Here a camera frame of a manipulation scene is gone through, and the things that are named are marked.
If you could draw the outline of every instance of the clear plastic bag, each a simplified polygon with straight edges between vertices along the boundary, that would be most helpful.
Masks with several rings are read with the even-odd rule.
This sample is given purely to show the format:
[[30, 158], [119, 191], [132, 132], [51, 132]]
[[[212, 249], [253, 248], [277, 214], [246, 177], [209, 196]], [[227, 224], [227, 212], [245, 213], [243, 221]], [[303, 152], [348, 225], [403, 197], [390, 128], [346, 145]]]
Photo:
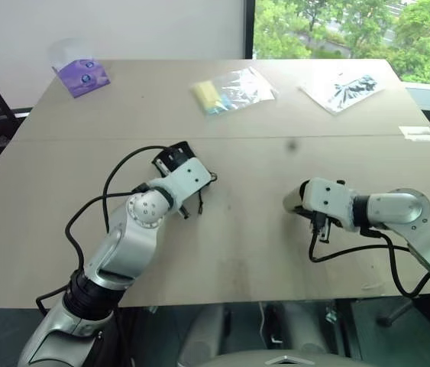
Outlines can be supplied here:
[[369, 73], [342, 72], [312, 78], [301, 89], [324, 109], [336, 114], [384, 89], [384, 85]]
[[206, 115], [219, 115], [276, 98], [273, 87], [252, 67], [197, 83], [192, 92]]

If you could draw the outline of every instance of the table surface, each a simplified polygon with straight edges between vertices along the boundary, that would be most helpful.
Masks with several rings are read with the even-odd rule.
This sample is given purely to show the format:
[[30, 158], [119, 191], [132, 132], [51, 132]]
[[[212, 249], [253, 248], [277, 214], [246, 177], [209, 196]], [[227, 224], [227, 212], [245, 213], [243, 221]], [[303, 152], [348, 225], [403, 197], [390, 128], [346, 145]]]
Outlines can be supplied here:
[[[326, 63], [328, 67], [341, 65], [341, 61]], [[356, 60], [349, 63], [358, 65]], [[204, 68], [219, 72], [249, 64], [261, 72], [265, 70], [264, 75], [274, 78], [271, 80], [274, 84], [275, 75], [291, 75], [300, 67], [313, 67], [309, 60], [152, 62], [150, 66], [144, 61], [119, 61], [109, 66], [111, 70], [131, 70], [132, 75], [137, 75], [136, 70], [144, 73], [150, 70], [152, 75], [164, 75], [164, 79], [166, 70], [171, 70], [175, 78], [166, 80], [162, 89], [162, 99], [166, 99], [165, 89], [180, 93], [178, 88], [183, 84], [187, 93], [188, 86], [202, 79], [202, 74], [204, 78], [213, 76], [203, 73]], [[369, 65], [381, 66], [391, 74], [383, 61], [371, 60]], [[186, 72], [189, 68], [197, 79]], [[307, 110], [299, 113], [293, 126], [289, 118], [279, 120], [281, 100], [287, 104], [283, 109], [292, 108], [291, 99], [283, 94], [281, 86], [279, 101], [219, 116], [221, 119], [204, 118], [186, 94], [184, 108], [188, 109], [190, 103], [191, 111], [171, 111], [168, 120], [162, 120], [163, 110], [153, 106], [143, 110], [145, 119], [103, 120], [102, 116], [120, 116], [115, 109], [121, 103], [114, 103], [113, 94], [137, 95], [142, 89], [153, 93], [155, 88], [146, 79], [141, 87], [127, 87], [118, 74], [113, 75], [110, 86], [77, 100], [71, 100], [67, 91], [54, 81], [0, 157], [0, 307], [34, 307], [38, 294], [65, 284], [76, 267], [75, 252], [63, 234], [68, 219], [83, 203], [100, 193], [111, 168], [128, 152], [159, 140], [173, 144], [181, 138], [188, 138], [194, 152], [219, 179], [203, 193], [205, 206], [201, 216], [193, 214], [183, 220], [173, 215], [166, 221], [153, 261], [127, 291], [121, 305], [308, 300], [398, 293], [386, 251], [358, 252], [317, 265], [311, 263], [307, 257], [309, 222], [285, 213], [282, 206], [283, 196], [310, 177], [344, 179], [349, 187], [362, 193], [412, 187], [430, 199], [430, 141], [406, 140], [398, 129], [398, 125], [429, 126], [429, 123], [394, 75], [387, 77], [394, 83], [394, 89], [377, 93], [337, 117], [306, 101]], [[299, 96], [293, 101], [296, 110], [307, 97], [290, 88], [293, 83], [285, 80], [284, 85], [289, 94]], [[102, 92], [110, 104], [101, 100]], [[386, 118], [374, 115], [364, 119], [363, 113], [369, 113], [380, 99], [388, 99], [396, 115], [391, 116], [393, 109], [376, 109], [376, 115]], [[159, 106], [164, 102], [172, 101], [159, 99]], [[53, 113], [54, 103], [57, 113]], [[87, 111], [88, 106], [99, 103], [101, 113], [96, 116], [89, 113], [90, 126], [86, 127], [86, 120], [77, 116], [81, 109]], [[400, 106], [405, 106], [408, 113], [400, 111]], [[358, 114], [356, 110], [360, 107], [363, 108]], [[152, 125], [146, 120], [149, 111]], [[63, 117], [57, 119], [57, 114], [70, 117], [65, 123]], [[270, 134], [272, 130], [265, 125], [264, 115], [273, 116], [272, 126], [281, 122], [283, 127]], [[313, 125], [320, 121], [307, 123], [315, 115], [324, 116], [319, 128]], [[251, 124], [246, 119], [253, 119], [251, 122], [258, 128], [249, 128]], [[394, 122], [397, 133], [391, 132], [390, 121]], [[179, 131], [187, 136], [176, 132], [178, 123]], [[226, 128], [213, 129], [216, 124]], [[121, 126], [124, 134], [115, 136], [120, 134]], [[155, 133], [152, 126], [165, 127], [165, 135], [158, 132], [157, 137], [150, 138]], [[128, 162], [113, 181], [111, 191], [128, 190], [155, 177], [157, 173], [150, 164], [153, 155], [144, 153]], [[110, 207], [120, 202], [111, 200]], [[186, 206], [196, 213], [197, 199], [190, 198]], [[86, 258], [90, 258], [104, 236], [99, 205], [78, 221], [73, 233]], [[392, 235], [392, 239], [403, 245], [398, 236]], [[368, 243], [369, 239], [355, 233], [334, 229], [331, 243], [318, 245], [317, 254]], [[425, 270], [410, 254], [397, 254], [397, 261], [404, 286], [415, 287]], [[430, 292], [430, 282], [425, 292]]]

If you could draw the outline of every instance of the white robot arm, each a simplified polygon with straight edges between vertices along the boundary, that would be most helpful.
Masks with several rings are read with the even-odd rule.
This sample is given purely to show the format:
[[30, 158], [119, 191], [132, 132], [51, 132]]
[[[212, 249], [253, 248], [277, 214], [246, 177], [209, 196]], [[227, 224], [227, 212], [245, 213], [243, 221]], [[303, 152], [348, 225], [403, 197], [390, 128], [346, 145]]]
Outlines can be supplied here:
[[73, 273], [65, 294], [23, 349], [18, 367], [84, 365], [124, 292], [153, 258], [164, 218], [213, 180], [189, 146], [183, 147], [163, 152], [164, 161], [159, 154], [153, 163], [165, 177], [141, 185], [143, 192], [113, 212], [99, 250]]
[[419, 191], [396, 189], [390, 193], [359, 195], [344, 186], [313, 178], [289, 193], [284, 208], [313, 221], [322, 242], [328, 241], [331, 223], [356, 232], [375, 227], [402, 236], [410, 252], [430, 273], [430, 201]]

